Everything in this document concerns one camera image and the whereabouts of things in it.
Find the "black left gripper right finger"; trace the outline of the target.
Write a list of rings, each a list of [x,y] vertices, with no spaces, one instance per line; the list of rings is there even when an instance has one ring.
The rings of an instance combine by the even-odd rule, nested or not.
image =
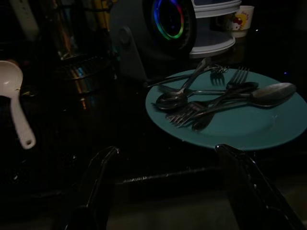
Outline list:
[[[228,199],[241,230],[299,230],[301,220],[244,151],[215,146]]]

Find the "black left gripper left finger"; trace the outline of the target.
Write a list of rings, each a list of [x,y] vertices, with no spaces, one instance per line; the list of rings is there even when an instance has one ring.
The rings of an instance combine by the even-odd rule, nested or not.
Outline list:
[[[119,148],[110,146],[91,158],[77,187],[67,194],[55,230],[105,230],[113,199],[114,182],[108,169]]]

